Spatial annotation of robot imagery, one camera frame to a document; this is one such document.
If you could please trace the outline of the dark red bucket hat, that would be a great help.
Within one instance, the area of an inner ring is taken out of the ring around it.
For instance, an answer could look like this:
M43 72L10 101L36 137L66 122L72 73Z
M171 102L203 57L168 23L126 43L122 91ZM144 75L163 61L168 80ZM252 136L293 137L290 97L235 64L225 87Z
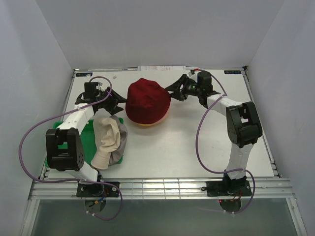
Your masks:
M170 104L168 91L155 81L140 78L128 87L125 110L134 123L153 125L165 118Z

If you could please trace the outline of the beige bucket hat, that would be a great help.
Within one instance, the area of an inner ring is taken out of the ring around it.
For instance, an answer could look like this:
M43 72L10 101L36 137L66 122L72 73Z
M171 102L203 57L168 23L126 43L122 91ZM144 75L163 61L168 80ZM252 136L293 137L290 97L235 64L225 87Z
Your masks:
M96 153L91 165L99 170L109 166L112 152L120 146L121 135L119 126L113 118L98 118L93 122Z

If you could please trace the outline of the yellow bucket hat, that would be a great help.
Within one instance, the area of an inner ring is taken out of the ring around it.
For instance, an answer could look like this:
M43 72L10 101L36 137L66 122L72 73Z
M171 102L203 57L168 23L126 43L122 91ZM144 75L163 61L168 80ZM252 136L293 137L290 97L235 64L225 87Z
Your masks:
M143 127L150 127L150 126L154 126L154 125L157 125L159 124L160 122L155 122L155 123L150 123L150 124L142 124L142 123L137 123L138 125L140 126L143 126Z

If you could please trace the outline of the grey bucket hat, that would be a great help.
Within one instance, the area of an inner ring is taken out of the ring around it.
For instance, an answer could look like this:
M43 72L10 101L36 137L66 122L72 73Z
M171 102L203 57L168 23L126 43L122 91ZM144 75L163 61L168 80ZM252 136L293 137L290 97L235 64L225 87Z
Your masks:
M122 118L119 118L117 116L111 116L111 118L116 121L120 132L120 145L114 152L111 153L109 160L109 165L114 165L120 164L123 161L123 154L128 138L128 130Z

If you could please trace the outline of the pink bucket hat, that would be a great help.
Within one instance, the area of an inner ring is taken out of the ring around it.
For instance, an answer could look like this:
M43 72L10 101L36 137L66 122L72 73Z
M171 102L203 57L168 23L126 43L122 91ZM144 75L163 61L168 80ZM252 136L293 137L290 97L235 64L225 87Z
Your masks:
M166 113L164 114L164 116L157 122L157 123L161 123L163 122L169 115L169 112L170 112L170 109L171 109L171 106L168 107L168 110L166 111Z

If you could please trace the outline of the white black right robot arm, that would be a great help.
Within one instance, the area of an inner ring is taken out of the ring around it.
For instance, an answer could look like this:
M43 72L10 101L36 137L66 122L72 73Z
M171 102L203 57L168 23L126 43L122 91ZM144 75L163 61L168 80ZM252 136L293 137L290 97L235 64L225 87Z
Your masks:
M250 152L263 130L256 106L253 102L237 102L227 97L226 90L214 90L213 81L218 79L202 69L193 69L183 74L176 82L166 87L170 96L178 101L185 101L189 96L198 98L200 105L223 115L226 118L227 134L231 141L231 152L228 165L219 171L222 180L208 181L202 188L209 197L218 196L251 196L255 183L249 183L247 170Z

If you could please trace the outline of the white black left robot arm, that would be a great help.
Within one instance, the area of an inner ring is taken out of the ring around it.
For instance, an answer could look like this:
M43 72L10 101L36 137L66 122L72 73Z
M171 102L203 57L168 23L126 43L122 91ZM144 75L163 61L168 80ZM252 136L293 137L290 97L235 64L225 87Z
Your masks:
M76 111L56 129L46 132L48 167L74 177L89 195L103 195L105 186L99 181L101 174L85 161L80 135L99 109L114 115L123 110L118 104L126 102L125 98L109 87L103 89L99 82L85 82L84 91L75 101Z

